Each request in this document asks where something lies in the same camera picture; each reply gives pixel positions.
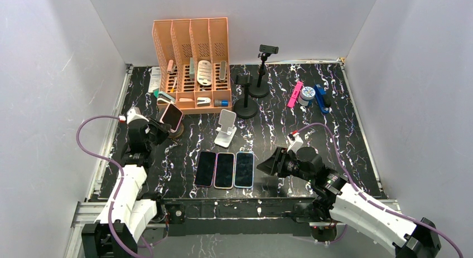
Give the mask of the black round-base phone stand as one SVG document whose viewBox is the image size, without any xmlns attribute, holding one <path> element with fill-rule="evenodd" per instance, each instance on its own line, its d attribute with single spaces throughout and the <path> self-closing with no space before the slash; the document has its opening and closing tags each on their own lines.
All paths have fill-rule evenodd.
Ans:
<svg viewBox="0 0 473 258">
<path fill-rule="evenodd" d="M 233 112 L 241 119 L 253 118 L 259 110 L 258 104 L 249 98 L 249 88 L 252 82 L 253 77 L 251 75 L 237 75 L 235 78 L 235 84 L 243 87 L 244 97 L 234 103 Z"/>
</svg>

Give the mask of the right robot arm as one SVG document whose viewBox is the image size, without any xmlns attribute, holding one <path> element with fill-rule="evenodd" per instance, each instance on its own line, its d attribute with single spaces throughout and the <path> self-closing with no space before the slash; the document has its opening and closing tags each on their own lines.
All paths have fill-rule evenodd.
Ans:
<svg viewBox="0 0 473 258">
<path fill-rule="evenodd" d="M 294 152 L 278 147 L 257 169 L 279 178 L 294 176 L 307 181 L 316 194 L 311 203 L 298 203 L 295 220 L 340 221 L 381 244 L 395 257 L 436 257 L 441 249 L 434 223 L 415 223 L 353 187 L 347 176 L 326 166 L 313 147 Z"/>
</svg>

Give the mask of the blue-edged smartphone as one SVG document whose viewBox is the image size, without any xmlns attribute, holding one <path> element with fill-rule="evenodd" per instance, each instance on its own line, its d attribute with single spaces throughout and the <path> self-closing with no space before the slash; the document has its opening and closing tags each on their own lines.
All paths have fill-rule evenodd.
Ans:
<svg viewBox="0 0 473 258">
<path fill-rule="evenodd" d="M 249 189 L 254 184 L 254 154 L 237 152 L 235 157 L 234 187 Z"/>
</svg>

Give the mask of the pink-cased tall smartphone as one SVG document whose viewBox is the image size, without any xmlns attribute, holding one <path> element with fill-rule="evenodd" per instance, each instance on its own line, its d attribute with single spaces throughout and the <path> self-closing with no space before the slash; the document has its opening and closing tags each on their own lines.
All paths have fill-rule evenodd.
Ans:
<svg viewBox="0 0 473 258">
<path fill-rule="evenodd" d="M 234 161 L 233 153 L 218 153 L 214 173 L 214 187 L 216 189 L 232 189 L 234 186 Z"/>
</svg>

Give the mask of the black tall phone stand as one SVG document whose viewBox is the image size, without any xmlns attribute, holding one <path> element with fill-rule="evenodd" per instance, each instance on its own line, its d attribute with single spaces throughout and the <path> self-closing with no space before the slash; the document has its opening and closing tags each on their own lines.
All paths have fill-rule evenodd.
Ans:
<svg viewBox="0 0 473 258">
<path fill-rule="evenodd" d="M 271 55 L 277 54 L 279 47 L 261 44 L 259 46 L 258 57 L 261 60 L 261 65 L 258 70 L 258 80 L 249 88 L 249 94 L 253 98 L 263 98 L 269 94 L 269 85 L 263 81 L 263 76 L 266 74 L 266 61 Z"/>
</svg>

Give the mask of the magenta-edged black smartphone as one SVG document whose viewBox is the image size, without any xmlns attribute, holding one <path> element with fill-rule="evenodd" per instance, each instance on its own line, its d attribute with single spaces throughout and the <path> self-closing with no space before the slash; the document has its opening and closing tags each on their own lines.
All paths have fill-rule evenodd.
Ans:
<svg viewBox="0 0 473 258">
<path fill-rule="evenodd" d="M 214 170 L 217 154 L 202 151 L 199 153 L 194 185 L 200 187 L 211 187 L 214 179 Z"/>
</svg>

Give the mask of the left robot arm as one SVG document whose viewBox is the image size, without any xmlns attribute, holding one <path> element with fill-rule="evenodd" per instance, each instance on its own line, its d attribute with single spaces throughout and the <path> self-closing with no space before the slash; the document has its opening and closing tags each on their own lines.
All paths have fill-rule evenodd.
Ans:
<svg viewBox="0 0 473 258">
<path fill-rule="evenodd" d="M 147 179 L 152 147 L 167 139 L 167 126 L 140 113 L 129 112 L 128 116 L 116 119 L 126 123 L 129 135 L 121 162 L 93 153 L 82 145 L 80 132 L 94 118 L 84 121 L 76 133 L 76 142 L 83 152 L 106 160 L 119 170 L 103 210 L 81 232 L 85 257 L 140 257 L 138 242 L 146 226 L 150 221 L 161 222 L 167 215 L 159 195 L 138 196 Z"/>
</svg>

